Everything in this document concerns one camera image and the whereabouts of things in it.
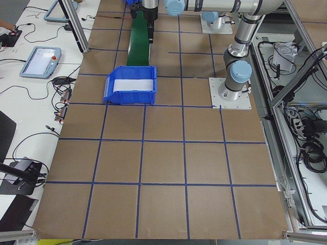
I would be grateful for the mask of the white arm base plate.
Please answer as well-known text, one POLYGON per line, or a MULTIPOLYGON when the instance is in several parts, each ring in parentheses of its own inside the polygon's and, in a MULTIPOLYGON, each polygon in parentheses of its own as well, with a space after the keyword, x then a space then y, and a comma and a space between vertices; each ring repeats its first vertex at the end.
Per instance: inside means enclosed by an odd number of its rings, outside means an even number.
POLYGON ((240 91, 230 91, 225 87, 225 78, 209 78, 209 88, 213 109, 251 110, 251 102, 246 86, 240 91))
POLYGON ((201 28, 203 34, 222 34, 222 35, 232 35, 232 26, 231 21, 228 16, 219 17, 213 23, 209 23, 205 21, 202 16, 201 20, 201 28))

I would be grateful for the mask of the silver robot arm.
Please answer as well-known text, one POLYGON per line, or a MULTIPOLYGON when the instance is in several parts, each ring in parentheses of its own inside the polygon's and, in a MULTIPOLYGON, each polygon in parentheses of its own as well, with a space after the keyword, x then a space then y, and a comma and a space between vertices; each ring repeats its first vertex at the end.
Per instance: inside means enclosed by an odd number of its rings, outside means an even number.
POLYGON ((212 29, 220 29, 225 24, 225 12, 210 12, 203 11, 202 19, 207 22, 207 25, 212 29))
POLYGON ((232 44, 239 27, 231 13, 219 13, 229 27, 228 34, 204 33, 201 20, 205 13, 170 16, 163 11, 154 22, 154 39, 148 43, 147 22, 138 12, 130 33, 127 65, 154 65, 157 67, 157 102, 162 103, 164 91, 174 88, 182 80, 185 105, 208 106, 210 102, 209 77, 226 75, 223 53, 232 44))

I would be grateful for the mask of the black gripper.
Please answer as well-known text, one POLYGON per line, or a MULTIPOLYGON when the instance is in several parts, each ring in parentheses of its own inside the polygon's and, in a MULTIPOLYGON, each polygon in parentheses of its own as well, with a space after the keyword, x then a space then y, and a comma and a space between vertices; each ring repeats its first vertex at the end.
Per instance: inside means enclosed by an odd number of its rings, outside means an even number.
POLYGON ((143 12, 143 17, 147 21, 148 24, 148 41, 149 43, 153 43, 154 38, 154 22, 158 18, 158 7, 149 9, 144 6, 131 6, 130 14, 133 19, 137 18, 137 14, 139 12, 143 12))

